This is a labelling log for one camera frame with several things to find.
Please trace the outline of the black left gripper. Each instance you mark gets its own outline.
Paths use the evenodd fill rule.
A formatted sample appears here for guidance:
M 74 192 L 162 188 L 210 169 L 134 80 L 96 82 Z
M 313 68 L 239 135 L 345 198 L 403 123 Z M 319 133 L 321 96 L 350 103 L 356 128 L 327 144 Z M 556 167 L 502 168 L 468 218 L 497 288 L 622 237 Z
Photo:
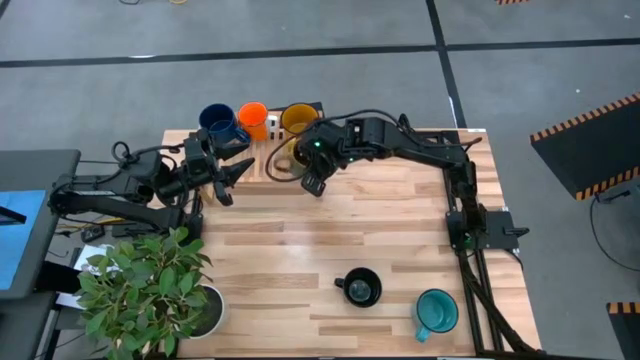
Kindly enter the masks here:
M 205 184 L 224 182 L 236 184 L 242 175 L 254 164 L 253 157 L 232 165 L 218 164 L 219 160 L 229 160 L 249 148 L 249 143 L 230 142 L 216 144 L 205 129 L 192 132 L 182 143 L 184 160 L 170 173 L 166 184 L 166 195 L 177 196 Z

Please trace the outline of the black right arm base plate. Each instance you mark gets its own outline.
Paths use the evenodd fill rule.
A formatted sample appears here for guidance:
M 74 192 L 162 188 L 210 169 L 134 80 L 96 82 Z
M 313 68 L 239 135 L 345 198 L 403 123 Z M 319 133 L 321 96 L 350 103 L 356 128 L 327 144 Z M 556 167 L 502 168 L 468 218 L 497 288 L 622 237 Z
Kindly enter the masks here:
M 514 250 L 519 247 L 518 238 L 530 231 L 515 227 L 507 211 L 485 211 L 478 217 L 449 212 L 445 219 L 451 246 L 456 250 Z

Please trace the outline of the black coffee mug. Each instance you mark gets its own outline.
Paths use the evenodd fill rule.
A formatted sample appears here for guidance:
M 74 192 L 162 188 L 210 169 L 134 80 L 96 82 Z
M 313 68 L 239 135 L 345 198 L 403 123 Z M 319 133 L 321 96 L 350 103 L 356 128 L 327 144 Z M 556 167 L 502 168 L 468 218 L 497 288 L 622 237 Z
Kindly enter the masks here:
M 374 306 L 383 290 L 379 276 L 365 267 L 354 268 L 343 278 L 335 278 L 334 285 L 341 289 L 349 303 L 360 308 Z

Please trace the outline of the white plant pot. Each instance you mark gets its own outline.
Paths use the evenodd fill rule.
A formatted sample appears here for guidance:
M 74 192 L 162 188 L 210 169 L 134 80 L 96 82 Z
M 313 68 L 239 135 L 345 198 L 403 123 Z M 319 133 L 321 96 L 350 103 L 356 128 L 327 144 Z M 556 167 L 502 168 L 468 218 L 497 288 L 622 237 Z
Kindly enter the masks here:
M 227 317 L 227 304 L 218 289 L 210 285 L 204 286 L 206 303 L 196 317 L 191 339 L 204 338 L 217 331 Z

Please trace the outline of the blue coffee mug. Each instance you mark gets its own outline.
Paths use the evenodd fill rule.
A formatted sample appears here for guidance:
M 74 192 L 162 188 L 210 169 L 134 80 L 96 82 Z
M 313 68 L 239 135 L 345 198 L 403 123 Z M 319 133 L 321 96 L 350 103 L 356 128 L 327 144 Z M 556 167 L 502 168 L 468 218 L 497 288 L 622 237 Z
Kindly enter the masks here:
M 227 144 L 248 145 L 251 142 L 248 133 L 240 127 L 235 112 L 226 104 L 207 106 L 200 112 L 198 121 L 217 147 Z

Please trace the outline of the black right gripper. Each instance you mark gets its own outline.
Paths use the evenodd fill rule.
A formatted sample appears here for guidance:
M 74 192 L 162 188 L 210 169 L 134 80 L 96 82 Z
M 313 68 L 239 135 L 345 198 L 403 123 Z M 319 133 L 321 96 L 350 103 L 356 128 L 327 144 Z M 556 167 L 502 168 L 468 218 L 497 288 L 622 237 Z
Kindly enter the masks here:
M 321 123 L 298 136 L 294 153 L 294 172 L 304 173 L 307 168 L 318 176 L 332 176 L 340 165 L 340 142 L 344 128 L 335 123 Z

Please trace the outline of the dark grey desk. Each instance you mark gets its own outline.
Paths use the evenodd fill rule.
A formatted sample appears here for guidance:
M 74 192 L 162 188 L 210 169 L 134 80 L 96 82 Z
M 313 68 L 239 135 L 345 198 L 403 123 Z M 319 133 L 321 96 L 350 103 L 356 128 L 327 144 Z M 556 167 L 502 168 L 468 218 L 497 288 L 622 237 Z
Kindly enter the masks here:
M 0 192 L 44 190 L 63 174 L 73 174 L 78 150 L 0 151 Z M 58 217 L 47 198 L 35 218 L 11 286 L 0 290 L 0 360 L 33 360 L 56 292 L 72 270 L 45 259 Z

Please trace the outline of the wooden slatted rack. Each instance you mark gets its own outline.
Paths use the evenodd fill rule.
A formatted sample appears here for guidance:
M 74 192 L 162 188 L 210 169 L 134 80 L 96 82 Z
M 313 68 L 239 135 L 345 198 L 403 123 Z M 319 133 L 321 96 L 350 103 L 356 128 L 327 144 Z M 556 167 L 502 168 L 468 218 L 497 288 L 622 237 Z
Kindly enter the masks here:
M 324 106 L 320 102 L 297 102 L 308 103 L 314 107 L 319 113 L 320 117 L 324 115 Z M 280 124 L 281 113 L 288 107 L 280 108 L 268 108 L 268 117 L 266 125 L 268 128 L 268 138 L 265 141 L 252 141 L 250 146 L 243 153 L 238 155 L 237 160 L 244 160 L 253 157 L 255 159 L 254 164 L 249 168 L 247 172 L 242 175 L 240 180 L 242 182 L 269 182 L 274 177 L 278 179 L 278 183 L 282 185 L 286 180 L 293 177 L 292 175 L 280 172 L 274 167 L 274 160 L 279 151 L 282 151 L 286 144 L 294 139 L 294 136 L 285 137 L 284 129 Z M 238 110 L 233 110 L 237 118 Z

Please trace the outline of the clear glass mug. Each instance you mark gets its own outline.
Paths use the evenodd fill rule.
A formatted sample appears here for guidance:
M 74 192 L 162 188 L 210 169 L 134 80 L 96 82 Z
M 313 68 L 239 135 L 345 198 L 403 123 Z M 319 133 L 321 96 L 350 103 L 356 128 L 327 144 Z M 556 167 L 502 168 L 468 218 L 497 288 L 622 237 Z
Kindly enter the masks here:
M 279 151 L 274 160 L 274 167 L 276 170 L 292 175 L 293 177 L 300 176 L 303 173 L 294 172 L 294 153 L 299 152 L 297 150 L 297 138 L 288 142 L 282 151 Z

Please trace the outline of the green leafy plant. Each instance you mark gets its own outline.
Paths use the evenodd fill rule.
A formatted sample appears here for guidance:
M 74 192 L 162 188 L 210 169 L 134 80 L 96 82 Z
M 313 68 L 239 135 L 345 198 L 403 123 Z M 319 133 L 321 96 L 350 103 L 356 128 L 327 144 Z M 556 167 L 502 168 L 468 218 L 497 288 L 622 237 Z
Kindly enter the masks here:
M 152 350 L 173 355 L 206 303 L 204 242 L 187 244 L 188 229 L 120 241 L 89 258 L 99 276 L 78 274 L 85 334 L 109 343 L 107 360 L 143 360 Z

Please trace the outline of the black orange striped barrier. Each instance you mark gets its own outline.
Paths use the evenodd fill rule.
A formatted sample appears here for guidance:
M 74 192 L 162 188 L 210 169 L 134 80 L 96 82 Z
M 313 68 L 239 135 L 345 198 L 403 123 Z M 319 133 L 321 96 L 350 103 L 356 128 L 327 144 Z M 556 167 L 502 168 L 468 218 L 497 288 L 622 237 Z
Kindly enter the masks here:
M 640 360 L 640 302 L 609 302 L 606 310 L 625 360 Z
M 640 180 L 640 92 L 537 131 L 529 141 L 578 201 Z

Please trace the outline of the white papers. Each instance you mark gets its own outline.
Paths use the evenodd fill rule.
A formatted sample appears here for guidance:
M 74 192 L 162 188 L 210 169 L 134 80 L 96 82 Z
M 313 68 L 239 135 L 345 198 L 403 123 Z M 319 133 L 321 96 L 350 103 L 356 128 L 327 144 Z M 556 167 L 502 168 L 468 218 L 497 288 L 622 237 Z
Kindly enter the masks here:
M 89 264 L 89 258 L 95 255 L 105 255 L 108 250 L 113 250 L 114 245 L 102 244 L 100 246 L 85 245 L 79 255 L 77 256 L 73 268 L 78 271 L 90 272 L 95 276 L 99 276 L 101 271 L 97 266 Z M 67 293 L 58 293 L 55 301 L 56 305 L 62 307 L 74 308 L 83 310 L 83 307 L 78 304 L 79 296 L 75 296 Z

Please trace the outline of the black aluminium frame rails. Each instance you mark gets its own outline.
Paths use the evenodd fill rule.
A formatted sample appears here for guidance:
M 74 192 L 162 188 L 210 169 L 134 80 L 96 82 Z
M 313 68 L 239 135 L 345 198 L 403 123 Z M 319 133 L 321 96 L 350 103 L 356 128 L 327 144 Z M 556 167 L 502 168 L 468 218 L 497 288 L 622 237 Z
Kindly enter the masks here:
M 484 255 L 480 250 L 474 250 L 472 254 L 479 266 L 480 279 L 475 276 L 466 253 L 459 250 L 455 251 L 470 318 L 475 355 L 479 358 L 494 360 L 533 360 L 545 355 L 546 352 L 544 350 L 535 349 L 527 344 L 502 315 L 493 299 L 491 285 L 486 273 Z M 484 346 L 476 301 L 480 302 L 486 312 L 493 342 L 492 349 L 486 349 Z

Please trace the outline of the blue screen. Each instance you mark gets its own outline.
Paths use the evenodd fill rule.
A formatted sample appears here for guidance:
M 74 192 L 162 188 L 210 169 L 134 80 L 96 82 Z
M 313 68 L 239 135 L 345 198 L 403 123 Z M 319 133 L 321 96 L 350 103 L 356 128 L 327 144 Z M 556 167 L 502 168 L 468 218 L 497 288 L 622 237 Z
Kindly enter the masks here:
M 26 217 L 24 224 L 0 226 L 0 290 L 13 283 L 45 194 L 44 190 L 0 192 L 1 207 Z

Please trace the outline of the yellow coffee mug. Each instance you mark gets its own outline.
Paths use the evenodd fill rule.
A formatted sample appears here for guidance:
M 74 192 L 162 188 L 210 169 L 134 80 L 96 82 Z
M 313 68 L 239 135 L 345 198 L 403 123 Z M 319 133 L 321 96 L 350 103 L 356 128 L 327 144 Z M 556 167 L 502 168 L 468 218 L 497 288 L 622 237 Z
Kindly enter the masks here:
M 289 105 L 280 116 L 284 136 L 291 137 L 302 132 L 311 122 L 320 117 L 320 113 L 308 103 Z

